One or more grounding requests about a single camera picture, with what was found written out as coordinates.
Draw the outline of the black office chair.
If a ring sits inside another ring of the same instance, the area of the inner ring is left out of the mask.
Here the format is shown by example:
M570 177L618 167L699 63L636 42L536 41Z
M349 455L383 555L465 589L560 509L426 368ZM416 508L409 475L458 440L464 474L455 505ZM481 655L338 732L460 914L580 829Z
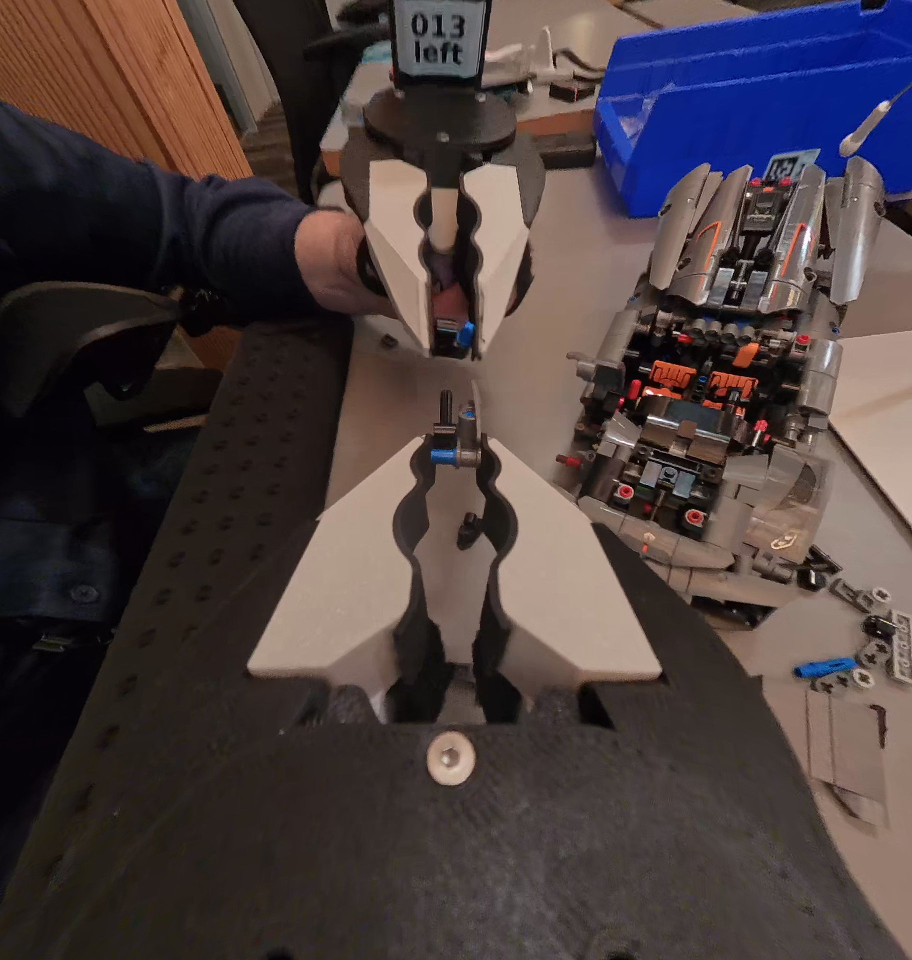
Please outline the black office chair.
M387 1L235 1L269 68L290 138L295 186L313 199L320 142L330 119L373 44L389 38Z

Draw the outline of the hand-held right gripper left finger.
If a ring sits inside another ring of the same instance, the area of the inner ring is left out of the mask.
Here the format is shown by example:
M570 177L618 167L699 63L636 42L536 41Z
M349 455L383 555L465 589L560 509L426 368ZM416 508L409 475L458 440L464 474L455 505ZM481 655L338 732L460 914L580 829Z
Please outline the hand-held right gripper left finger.
M430 723L450 664L416 548L429 528L433 442L412 439L319 516L247 662L260 679L385 693L394 722Z

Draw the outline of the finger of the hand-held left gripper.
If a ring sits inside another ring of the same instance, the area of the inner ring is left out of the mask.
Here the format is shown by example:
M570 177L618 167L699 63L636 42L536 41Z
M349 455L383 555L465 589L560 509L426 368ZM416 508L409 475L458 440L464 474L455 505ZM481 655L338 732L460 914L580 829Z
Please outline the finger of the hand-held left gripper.
M486 163L463 174L461 198L471 211L465 276L474 326L471 353L480 359L526 294L530 230L514 166Z
M368 165L366 243L396 317L425 356L431 354L434 327L422 258L426 228L417 208L427 190L426 172L401 159Z

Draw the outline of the white plastic bracket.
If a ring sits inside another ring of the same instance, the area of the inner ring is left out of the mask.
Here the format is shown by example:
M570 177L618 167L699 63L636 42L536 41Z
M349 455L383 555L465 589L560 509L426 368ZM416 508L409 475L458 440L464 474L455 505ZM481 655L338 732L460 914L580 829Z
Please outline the white plastic bracket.
M529 44L517 42L497 49L487 48L484 56L482 90L530 91L537 83L557 76L551 31L544 26Z

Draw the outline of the dark grey lego panel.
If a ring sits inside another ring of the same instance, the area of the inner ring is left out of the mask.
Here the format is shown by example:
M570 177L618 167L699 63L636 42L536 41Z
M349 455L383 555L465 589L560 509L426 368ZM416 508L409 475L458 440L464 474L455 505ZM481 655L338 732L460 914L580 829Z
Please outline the dark grey lego panel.
M887 829L882 713L872 704L804 691L805 767L853 819Z

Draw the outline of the blue storage bin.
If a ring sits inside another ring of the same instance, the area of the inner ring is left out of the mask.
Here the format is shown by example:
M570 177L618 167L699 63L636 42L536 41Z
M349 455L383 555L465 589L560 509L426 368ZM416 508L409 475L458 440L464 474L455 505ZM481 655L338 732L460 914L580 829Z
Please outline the blue storage bin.
M647 219L703 163L841 177L840 143L889 101L854 158L896 196L912 192L911 83L912 1L800 7L619 39L593 128L627 215Z

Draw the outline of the person's left forearm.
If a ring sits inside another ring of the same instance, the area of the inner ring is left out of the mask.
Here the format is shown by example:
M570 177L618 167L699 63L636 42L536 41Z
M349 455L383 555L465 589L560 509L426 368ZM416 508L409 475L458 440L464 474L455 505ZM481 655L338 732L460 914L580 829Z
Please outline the person's left forearm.
M40 282L210 290L244 321L321 310L295 257L310 206L270 182L201 180L0 100L0 301Z

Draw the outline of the lego car model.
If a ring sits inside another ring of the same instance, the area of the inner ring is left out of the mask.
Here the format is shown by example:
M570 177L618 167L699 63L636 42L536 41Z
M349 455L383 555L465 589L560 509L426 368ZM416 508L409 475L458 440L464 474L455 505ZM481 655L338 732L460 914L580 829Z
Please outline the lego car model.
M884 181L854 155L840 176L729 174L702 163L656 218L654 246L595 354L574 434L602 437L646 398L730 410L744 446L793 445L826 429L842 365L839 330L859 297L886 212Z

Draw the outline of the small black lego assembly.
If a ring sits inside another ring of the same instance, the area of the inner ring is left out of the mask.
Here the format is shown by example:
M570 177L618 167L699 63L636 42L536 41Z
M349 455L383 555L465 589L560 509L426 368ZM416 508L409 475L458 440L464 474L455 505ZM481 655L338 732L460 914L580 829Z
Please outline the small black lego assembly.
M453 391L440 390L438 414L430 435L430 464L477 470L482 463L482 437L481 401L477 391L457 407Z

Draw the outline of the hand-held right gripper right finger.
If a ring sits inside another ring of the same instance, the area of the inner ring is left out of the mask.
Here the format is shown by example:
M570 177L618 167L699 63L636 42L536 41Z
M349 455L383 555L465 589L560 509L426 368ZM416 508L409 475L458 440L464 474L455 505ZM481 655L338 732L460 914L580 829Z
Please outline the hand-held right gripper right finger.
M588 517L501 441L481 439L482 534L494 550L474 639L477 703L518 721L548 690L651 682L663 667Z

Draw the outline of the person's left hand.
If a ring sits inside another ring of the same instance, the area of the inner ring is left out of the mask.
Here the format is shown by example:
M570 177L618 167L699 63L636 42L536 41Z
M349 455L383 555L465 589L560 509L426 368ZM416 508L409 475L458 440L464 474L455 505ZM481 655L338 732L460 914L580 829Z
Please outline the person's left hand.
M294 233L294 258L317 305L346 316L396 318L390 300L370 290L357 268L363 224L342 209L316 209Z

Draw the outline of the black lego piece blue pin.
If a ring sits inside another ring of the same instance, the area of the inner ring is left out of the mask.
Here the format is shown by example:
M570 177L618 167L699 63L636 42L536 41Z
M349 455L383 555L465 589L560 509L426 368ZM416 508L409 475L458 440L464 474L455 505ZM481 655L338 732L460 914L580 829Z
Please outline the black lego piece blue pin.
M435 318L430 355L451 359L476 357L476 326L470 319Z

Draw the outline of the black perforated board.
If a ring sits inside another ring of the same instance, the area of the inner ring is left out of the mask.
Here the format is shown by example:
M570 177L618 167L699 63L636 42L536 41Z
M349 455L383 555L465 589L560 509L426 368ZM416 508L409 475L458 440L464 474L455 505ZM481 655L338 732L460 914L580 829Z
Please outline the black perforated board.
M323 510L347 318L243 335L0 905L0 958L292 945L289 801L314 682L246 668Z

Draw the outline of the white book stand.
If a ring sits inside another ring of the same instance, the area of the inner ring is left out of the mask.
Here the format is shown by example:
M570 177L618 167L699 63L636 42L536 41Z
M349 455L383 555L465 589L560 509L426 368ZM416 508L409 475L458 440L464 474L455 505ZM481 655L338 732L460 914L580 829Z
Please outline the white book stand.
M831 420L912 532L912 190L879 204Z

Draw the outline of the black power bank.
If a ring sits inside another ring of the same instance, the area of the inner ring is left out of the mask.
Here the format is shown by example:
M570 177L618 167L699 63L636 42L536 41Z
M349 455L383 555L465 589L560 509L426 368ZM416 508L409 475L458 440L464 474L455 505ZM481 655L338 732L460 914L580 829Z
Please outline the black power bank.
M589 169L597 157L596 138L585 130L534 136L533 145L547 171Z

